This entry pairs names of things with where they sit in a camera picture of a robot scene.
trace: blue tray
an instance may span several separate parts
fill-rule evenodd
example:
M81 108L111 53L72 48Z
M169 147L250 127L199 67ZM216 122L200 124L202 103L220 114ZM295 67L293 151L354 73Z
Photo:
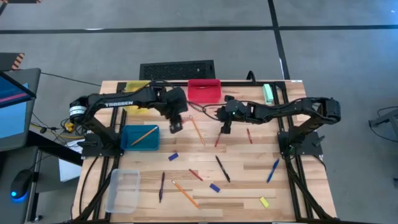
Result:
M131 146L131 144L145 135L148 131L157 129L146 136L139 143ZM123 128L122 140L120 147L127 151L155 151L159 149L160 131L158 125L126 125Z

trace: blue eraser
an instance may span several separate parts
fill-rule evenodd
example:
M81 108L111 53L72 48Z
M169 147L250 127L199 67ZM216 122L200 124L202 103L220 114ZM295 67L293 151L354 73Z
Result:
M174 153L171 156L169 156L169 160L172 161L173 159L178 157L178 153Z
M210 184L210 188L211 189L213 189L215 192L220 192L220 188L219 187L217 187L216 185L214 185L214 184Z

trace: blue light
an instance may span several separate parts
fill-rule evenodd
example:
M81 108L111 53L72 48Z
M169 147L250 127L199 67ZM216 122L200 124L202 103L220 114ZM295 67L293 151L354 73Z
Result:
M23 202L23 201L25 200L25 198L26 198L26 196L27 196L27 193L28 193L28 191L25 193L24 196L22 196L22 197L20 197L20 198L11 197L11 199L12 199L13 202L21 203L21 202Z

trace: yellow eraser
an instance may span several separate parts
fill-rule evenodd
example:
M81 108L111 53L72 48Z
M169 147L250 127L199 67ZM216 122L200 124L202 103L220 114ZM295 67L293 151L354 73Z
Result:
M262 205L266 208L268 208L269 204L267 202L267 200L264 197L260 198L260 202L262 203Z

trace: blue pencil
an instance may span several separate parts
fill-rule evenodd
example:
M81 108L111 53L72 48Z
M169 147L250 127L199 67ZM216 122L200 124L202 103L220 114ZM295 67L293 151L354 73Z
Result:
M271 181L272 175L274 174L274 171L275 171L276 167L278 166L278 163L279 163L279 158L275 161L274 166L272 167L271 173L269 174L268 179L267 179L267 183L269 183Z

